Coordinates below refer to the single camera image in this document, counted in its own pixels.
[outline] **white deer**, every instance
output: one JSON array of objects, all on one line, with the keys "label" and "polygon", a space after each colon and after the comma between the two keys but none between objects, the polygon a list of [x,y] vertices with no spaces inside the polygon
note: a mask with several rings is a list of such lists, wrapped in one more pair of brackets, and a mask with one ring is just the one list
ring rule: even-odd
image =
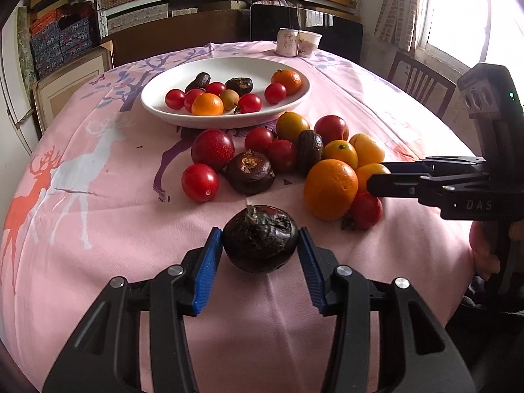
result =
[{"label": "white deer", "polygon": [[97,129],[93,129],[92,124],[93,122],[88,123],[85,131],[90,135],[100,137],[95,149],[91,153],[86,153],[61,163],[56,169],[51,179],[51,186],[41,202],[42,205],[52,194],[56,194],[59,191],[66,192],[66,194],[69,195],[69,200],[58,217],[53,232],[51,233],[49,239],[51,245],[54,244],[54,235],[57,232],[62,218],[68,213],[71,205],[78,199],[81,211],[80,218],[82,220],[82,242],[84,249],[92,248],[87,236],[87,212],[89,211],[87,195],[89,194],[89,185],[99,176],[106,165],[111,152],[111,144],[115,140],[123,140],[125,138],[120,132],[120,128],[128,127],[131,123],[127,118],[117,119],[116,114],[105,119]]}]

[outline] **table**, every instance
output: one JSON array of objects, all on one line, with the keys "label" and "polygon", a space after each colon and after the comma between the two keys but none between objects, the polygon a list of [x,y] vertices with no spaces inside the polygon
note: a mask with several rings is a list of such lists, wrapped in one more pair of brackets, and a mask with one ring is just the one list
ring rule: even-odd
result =
[{"label": "table", "polygon": [[[1,248],[7,347],[38,388],[112,277],[153,277],[246,204],[282,208],[341,264],[382,282],[406,277],[441,323],[452,315],[473,274],[470,223],[444,221],[415,200],[386,199],[377,226],[348,233],[340,222],[308,214],[294,176],[278,176],[270,191],[249,198],[225,181],[203,205],[183,194],[180,175],[191,164],[194,135],[146,112],[137,97],[158,73],[205,57],[263,57],[299,69],[312,93],[297,112],[312,125],[326,114],[342,116],[351,135],[381,140],[386,160],[472,155],[425,107],[358,65],[321,51],[310,60],[285,59],[273,49],[270,42],[209,44],[118,67],[79,89],[54,120],[12,201]],[[229,131],[237,151],[246,131]],[[141,321],[142,384],[151,391],[146,314]],[[333,327],[333,318],[311,306],[296,255],[269,275],[240,272],[224,256],[208,307],[186,322],[200,390],[318,392]],[[376,338],[372,343],[376,366]]]}]

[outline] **silver bolt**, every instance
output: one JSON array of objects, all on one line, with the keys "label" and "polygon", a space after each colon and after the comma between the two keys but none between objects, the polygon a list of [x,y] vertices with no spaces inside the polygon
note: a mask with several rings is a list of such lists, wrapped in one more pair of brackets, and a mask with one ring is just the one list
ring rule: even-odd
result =
[{"label": "silver bolt", "polygon": [[167,269],[167,273],[169,273],[171,276],[180,276],[184,273],[184,268],[180,265],[174,265]]},{"label": "silver bolt", "polygon": [[112,278],[109,285],[111,285],[113,288],[120,288],[123,287],[125,283],[126,281],[124,278],[122,278],[121,276],[117,276],[116,278]]},{"label": "silver bolt", "polygon": [[351,267],[349,266],[338,266],[336,272],[340,276],[350,276],[353,273],[353,270],[351,270]]},{"label": "silver bolt", "polygon": [[395,279],[395,285],[405,290],[409,286],[409,281],[406,278]]}]

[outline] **window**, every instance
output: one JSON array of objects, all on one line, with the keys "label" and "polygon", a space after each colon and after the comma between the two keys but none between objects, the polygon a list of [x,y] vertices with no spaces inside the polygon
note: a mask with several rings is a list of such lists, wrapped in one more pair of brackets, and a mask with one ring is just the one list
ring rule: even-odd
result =
[{"label": "window", "polygon": [[516,0],[428,0],[421,47],[464,73],[505,65],[524,99],[524,13]]}]

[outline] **oval plate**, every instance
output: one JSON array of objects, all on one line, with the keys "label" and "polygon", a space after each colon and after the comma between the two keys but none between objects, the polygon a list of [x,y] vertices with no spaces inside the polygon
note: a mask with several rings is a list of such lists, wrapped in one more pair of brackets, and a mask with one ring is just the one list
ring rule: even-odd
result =
[{"label": "oval plate", "polygon": [[[286,97],[277,105],[270,105],[264,99],[264,90],[271,83],[271,77],[279,69],[292,69],[302,79],[302,87],[293,96]],[[166,93],[179,88],[185,90],[190,82],[201,73],[211,75],[211,82],[225,83],[231,78],[249,77],[253,80],[252,93],[257,94],[262,100],[262,110],[251,114],[233,114],[233,111],[215,116],[191,115],[185,109],[173,111],[164,101]],[[164,121],[181,127],[206,129],[206,128],[242,128],[258,125],[276,119],[285,111],[295,109],[311,93],[308,78],[288,65],[267,59],[254,57],[213,57],[176,66],[153,78],[143,88],[141,101],[144,107],[163,119]]]}]

